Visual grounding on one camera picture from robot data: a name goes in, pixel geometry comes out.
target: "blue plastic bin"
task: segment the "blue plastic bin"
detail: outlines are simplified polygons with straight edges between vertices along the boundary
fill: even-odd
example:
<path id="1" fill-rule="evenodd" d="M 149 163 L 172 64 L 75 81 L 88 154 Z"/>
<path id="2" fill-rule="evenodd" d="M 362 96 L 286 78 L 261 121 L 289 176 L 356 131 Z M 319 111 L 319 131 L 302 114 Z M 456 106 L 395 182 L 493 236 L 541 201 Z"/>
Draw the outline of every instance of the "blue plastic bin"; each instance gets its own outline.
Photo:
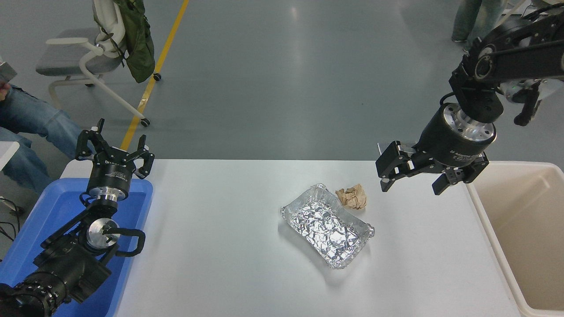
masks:
<path id="1" fill-rule="evenodd" d="M 63 178 L 45 188 L 4 261 L 0 262 L 0 283 L 13 287 L 37 269 L 33 259 L 43 251 L 41 242 L 84 210 L 78 196 L 86 190 L 87 184 L 86 178 Z M 112 219 L 122 228 L 143 229 L 152 194 L 153 186 L 149 181 L 132 179 L 129 197 L 118 202 L 118 211 Z M 135 249 L 136 239 L 133 245 L 130 245 L 131 241 L 131 237 L 121 237 L 118 241 L 120 250 Z M 104 284 L 82 304 L 72 301 L 61 305 L 55 317 L 113 316 L 133 259 L 113 257 L 108 263 L 112 275 Z"/>

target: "crumpled paper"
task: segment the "crumpled paper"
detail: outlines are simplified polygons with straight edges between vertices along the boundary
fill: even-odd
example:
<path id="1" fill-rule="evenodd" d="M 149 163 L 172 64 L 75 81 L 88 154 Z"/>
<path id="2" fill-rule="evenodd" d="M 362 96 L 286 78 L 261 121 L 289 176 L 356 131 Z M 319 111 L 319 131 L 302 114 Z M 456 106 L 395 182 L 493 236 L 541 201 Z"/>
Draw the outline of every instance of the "crumpled paper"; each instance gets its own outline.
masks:
<path id="1" fill-rule="evenodd" d="M 352 188 L 348 188 L 346 191 L 344 188 L 336 191 L 337 197 L 344 207 L 351 209 L 363 209 L 366 207 L 366 193 L 362 185 L 356 184 Z"/>

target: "white table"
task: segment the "white table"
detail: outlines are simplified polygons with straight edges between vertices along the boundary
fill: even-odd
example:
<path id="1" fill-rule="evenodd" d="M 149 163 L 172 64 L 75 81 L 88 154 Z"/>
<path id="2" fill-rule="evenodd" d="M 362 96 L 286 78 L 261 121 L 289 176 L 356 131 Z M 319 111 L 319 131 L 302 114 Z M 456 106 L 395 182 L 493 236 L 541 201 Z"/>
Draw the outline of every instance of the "white table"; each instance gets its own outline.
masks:
<path id="1" fill-rule="evenodd" d="M 6 163 L 20 148 L 20 143 L 10 141 L 0 141 L 0 170 L 6 166 Z"/>
<path id="2" fill-rule="evenodd" d="M 62 177 L 88 177 L 90 162 Z M 373 161 L 155 160 L 145 232 L 116 316 L 519 316 L 468 190 L 436 175 L 382 193 Z M 376 234 L 329 269 L 279 208 L 361 183 Z"/>

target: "person's hand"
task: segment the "person's hand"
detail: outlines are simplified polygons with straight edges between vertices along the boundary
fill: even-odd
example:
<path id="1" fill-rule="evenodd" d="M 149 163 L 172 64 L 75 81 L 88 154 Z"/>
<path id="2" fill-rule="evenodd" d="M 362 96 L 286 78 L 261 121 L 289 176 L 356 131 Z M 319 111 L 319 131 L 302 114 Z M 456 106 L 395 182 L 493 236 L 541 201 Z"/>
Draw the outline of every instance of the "person's hand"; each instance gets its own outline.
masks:
<path id="1" fill-rule="evenodd" d="M 4 101 L 4 99 L 6 98 L 6 95 L 10 91 L 10 88 L 12 88 L 12 86 L 10 86 L 10 84 L 0 83 L 0 102 Z"/>

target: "green backpack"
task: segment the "green backpack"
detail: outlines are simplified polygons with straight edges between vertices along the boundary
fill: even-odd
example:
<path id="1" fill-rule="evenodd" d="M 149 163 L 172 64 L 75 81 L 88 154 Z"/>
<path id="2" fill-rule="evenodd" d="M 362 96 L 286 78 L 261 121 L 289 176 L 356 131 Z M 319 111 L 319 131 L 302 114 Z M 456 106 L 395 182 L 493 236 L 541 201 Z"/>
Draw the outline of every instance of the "green backpack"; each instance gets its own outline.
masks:
<path id="1" fill-rule="evenodd" d="M 145 81 L 153 75 L 155 70 L 155 46 L 151 38 L 150 25 L 145 16 L 145 5 L 143 0 L 113 0 L 121 11 L 121 18 L 125 27 L 125 43 L 129 56 L 125 58 L 124 53 L 118 49 L 122 59 L 127 62 L 127 67 L 137 83 Z M 107 32 L 98 22 L 102 32 Z"/>

